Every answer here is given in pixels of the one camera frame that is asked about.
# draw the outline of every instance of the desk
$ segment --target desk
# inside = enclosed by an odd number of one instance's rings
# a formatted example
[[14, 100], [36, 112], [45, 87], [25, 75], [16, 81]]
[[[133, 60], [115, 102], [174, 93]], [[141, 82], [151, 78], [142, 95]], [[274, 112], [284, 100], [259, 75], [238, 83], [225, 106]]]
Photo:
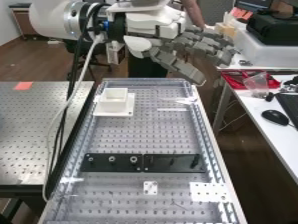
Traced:
[[247, 60], [245, 58], [243, 55], [241, 54], [235, 54], [233, 59], [231, 59], [231, 63], [229, 65], [229, 67], [223, 68], [223, 67], [217, 67], [217, 70], [218, 71], [225, 71], [225, 70], [264, 70], [264, 71], [298, 71], [298, 67], [296, 66], [292, 66], [292, 67], [274, 67], [274, 66], [255, 66], [255, 65], [251, 65], [251, 66], [241, 66], [239, 65], [239, 61], [241, 60]]
[[[68, 82], [34, 82], [26, 91], [13, 90], [16, 84], [0, 83], [0, 197], [41, 198], [46, 163], [45, 136], [49, 122], [65, 103]], [[93, 82], [82, 82], [68, 110], [64, 142], [92, 86]], [[25, 201], [33, 208], [30, 202], [32, 199]]]
[[[278, 81], [287, 81], [292, 79], [294, 76], [295, 75], [275, 75], [274, 78]], [[231, 93], [235, 95], [242, 107], [245, 108], [245, 111], [247, 112], [247, 115], [250, 116], [255, 126], [258, 127], [292, 179], [298, 183], [298, 150], [294, 149], [296, 145], [298, 132], [290, 126], [283, 127], [270, 123], [260, 116], [260, 113], [268, 109], [274, 109], [284, 113], [276, 99], [274, 98], [271, 102], [266, 102], [263, 99], [252, 98], [250, 97], [249, 90], [234, 90], [233, 88], [230, 88], [229, 84], [225, 84], [225, 91], [229, 92], [229, 95]], [[217, 115], [221, 114], [222, 117], [217, 116], [217, 119], [213, 123], [213, 131], [215, 134], [218, 133], [218, 129], [222, 123], [225, 110], [225, 102], [221, 102]]]

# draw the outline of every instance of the white box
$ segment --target white box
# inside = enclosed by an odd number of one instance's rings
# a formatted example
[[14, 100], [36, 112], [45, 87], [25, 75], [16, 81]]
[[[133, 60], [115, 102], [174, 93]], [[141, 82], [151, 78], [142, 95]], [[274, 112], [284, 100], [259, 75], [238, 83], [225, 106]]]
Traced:
[[264, 45], [246, 30], [237, 30], [234, 45], [252, 66], [298, 67], [298, 46]]
[[105, 88], [100, 96], [100, 104], [106, 112], [121, 112], [126, 109], [127, 89]]

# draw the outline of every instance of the wall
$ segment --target wall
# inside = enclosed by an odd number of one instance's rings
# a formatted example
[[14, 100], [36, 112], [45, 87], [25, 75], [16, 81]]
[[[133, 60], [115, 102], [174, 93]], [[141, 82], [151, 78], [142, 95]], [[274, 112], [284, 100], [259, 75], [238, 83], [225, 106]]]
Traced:
[[0, 46], [20, 36], [8, 4], [6, 0], [0, 0]]

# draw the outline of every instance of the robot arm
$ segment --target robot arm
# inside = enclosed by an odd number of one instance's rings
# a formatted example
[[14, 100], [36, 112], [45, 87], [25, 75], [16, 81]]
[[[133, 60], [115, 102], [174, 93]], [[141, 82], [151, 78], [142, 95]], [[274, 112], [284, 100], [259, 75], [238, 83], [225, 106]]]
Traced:
[[[207, 58], [214, 65], [227, 66], [235, 53], [231, 40], [215, 31], [191, 26], [186, 28], [185, 12], [170, 8], [169, 0], [134, 0], [114, 3], [105, 10], [105, 18], [88, 23], [86, 41], [103, 34], [106, 40], [125, 42], [130, 53], [150, 57], [167, 70], [197, 84], [203, 74], [173, 52], [183, 51], [194, 57]], [[98, 3], [69, 0], [33, 0], [30, 22], [36, 31], [62, 39], [78, 39], [88, 13]]]

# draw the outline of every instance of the gray table surface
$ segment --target gray table surface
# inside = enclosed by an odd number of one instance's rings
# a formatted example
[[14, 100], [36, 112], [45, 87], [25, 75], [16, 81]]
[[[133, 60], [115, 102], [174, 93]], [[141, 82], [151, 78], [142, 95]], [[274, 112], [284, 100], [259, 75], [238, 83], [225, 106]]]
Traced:
[[[0, 186], [42, 185], [46, 164], [48, 125], [65, 103], [68, 82], [34, 82], [16, 91], [17, 82], [0, 83]], [[82, 82], [68, 110], [66, 141], [93, 82]], [[58, 127], [54, 125], [52, 141]]]

